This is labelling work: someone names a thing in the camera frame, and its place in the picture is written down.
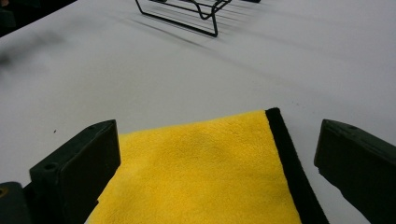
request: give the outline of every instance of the black wire rack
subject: black wire rack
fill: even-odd
[[[211,27],[211,30],[207,30],[200,27],[199,25],[193,25],[185,21],[176,20],[173,19],[172,17],[164,16],[164,14],[161,13],[153,13],[151,11],[143,10],[143,7],[139,3],[139,0],[135,0],[135,1],[139,8],[139,11],[145,16],[160,21],[169,22],[178,25],[180,27],[193,30],[197,33],[210,35],[214,37],[218,36],[219,34],[218,23],[216,21],[216,14],[220,10],[222,10],[225,6],[227,6],[232,2],[232,0],[146,0],[155,4],[160,4],[161,6],[176,8],[178,13],[183,13],[183,11],[185,11],[185,12],[190,12],[195,16],[198,15],[198,19],[201,19],[202,21],[211,21],[210,23],[213,23],[213,26]],[[244,0],[244,1],[250,3],[259,3],[261,0]]]

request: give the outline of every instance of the white table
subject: white table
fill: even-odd
[[[0,182],[26,185],[29,168],[99,121],[128,133],[279,107],[330,222],[368,223],[313,160],[323,119],[396,145],[396,2],[235,4],[245,14],[218,18],[218,38],[132,0],[79,0],[0,38]]]

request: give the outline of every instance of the towel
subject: towel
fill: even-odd
[[[328,223],[277,108],[119,140],[90,224]]]

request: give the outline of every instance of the screw hole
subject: screw hole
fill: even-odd
[[[56,169],[56,167],[58,167],[58,163],[52,162],[52,163],[49,163],[46,166],[44,166],[44,169],[50,171],[50,170]]]
[[[5,196],[8,193],[7,188],[0,188],[0,198]]]

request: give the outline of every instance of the gray surface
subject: gray surface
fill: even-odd
[[[368,223],[313,164],[336,119],[396,145],[396,2],[262,0],[210,38],[79,0],[0,38],[0,182],[86,126],[120,133],[279,107],[331,223]]]

